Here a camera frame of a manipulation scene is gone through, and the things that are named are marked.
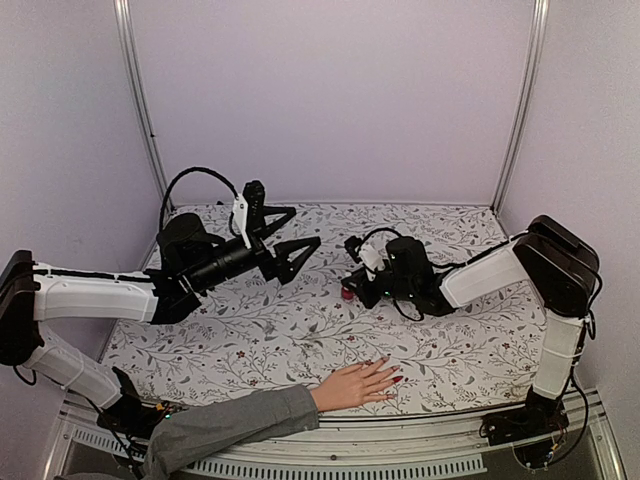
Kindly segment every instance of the human hand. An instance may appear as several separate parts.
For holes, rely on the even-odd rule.
[[[395,395],[379,393],[402,380],[402,377],[389,378],[400,367],[379,371],[388,361],[389,357],[384,357],[371,365],[361,362],[333,372],[319,387],[311,390],[318,411],[355,408],[394,398]]]

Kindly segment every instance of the red object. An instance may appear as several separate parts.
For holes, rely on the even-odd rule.
[[[355,294],[349,290],[347,287],[342,287],[342,298],[345,300],[353,300]]]

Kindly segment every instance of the table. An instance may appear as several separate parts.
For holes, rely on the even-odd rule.
[[[334,369],[391,357],[405,378],[394,400],[331,416],[397,417],[484,409],[524,400],[545,321],[526,283],[442,318],[411,322],[388,301],[366,310],[340,295],[356,268],[350,235],[390,226],[425,243],[437,263],[462,261],[505,239],[487,207],[296,205],[273,242],[319,235],[322,246],[288,285],[248,272],[215,289],[176,325],[120,321],[103,363],[126,371],[142,397],[204,405],[255,389],[317,385]],[[228,206],[189,206],[212,233],[228,235]],[[383,247],[391,237],[376,236]],[[156,251],[150,267],[159,265]]]

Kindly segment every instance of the finger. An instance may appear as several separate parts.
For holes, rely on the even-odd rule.
[[[378,382],[375,385],[365,387],[364,394],[371,395],[372,393],[381,392],[382,390],[386,390],[387,388],[393,386],[393,384],[395,383],[396,381],[393,378],[390,378],[389,380],[385,380],[384,382]]]
[[[364,379],[364,384],[367,387],[370,385],[374,385],[378,382],[381,382],[385,378],[390,377],[398,370],[400,370],[400,367],[391,367],[391,368],[387,368],[386,370],[382,370],[381,372],[374,373],[370,377]]]
[[[383,393],[383,394],[377,394],[377,395],[367,395],[366,397],[364,397],[364,403],[372,403],[372,402],[384,402],[385,400],[391,400],[396,398],[396,396],[393,393]]]
[[[378,371],[378,369],[389,361],[389,357],[382,357],[380,360],[375,362],[373,365],[368,366],[367,368],[362,369],[362,378],[370,377],[374,373]]]
[[[341,375],[346,375],[347,373],[353,373],[353,372],[357,372],[358,370],[362,369],[362,362],[358,362],[354,365],[349,365],[348,367],[344,367],[341,368],[340,370],[337,370],[336,373],[339,373]]]

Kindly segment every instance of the black mount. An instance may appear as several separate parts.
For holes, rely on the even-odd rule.
[[[527,271],[544,307],[562,317],[589,313],[600,260],[595,250],[546,215],[533,220],[513,253]]]
[[[113,367],[112,370],[120,381],[122,397],[103,410],[98,418],[98,426],[148,439],[155,426],[165,417],[165,409],[144,406],[129,376],[119,368]]]
[[[360,261],[357,249],[362,242],[351,237],[345,242],[351,257]],[[442,316],[454,311],[439,290],[443,274],[435,273],[422,242],[413,237],[399,237],[386,245],[385,268],[369,280],[366,267],[342,280],[365,308],[373,308],[381,298],[412,302],[420,314]]]
[[[523,407],[485,415],[480,434],[494,446],[550,435],[568,427],[569,418],[561,398],[550,400],[530,388]],[[528,468],[543,468],[553,457],[553,445],[549,438],[514,447],[514,454]]]
[[[0,364],[17,366],[44,345],[33,319],[35,294],[40,285],[33,281],[33,257],[18,250],[0,276]]]

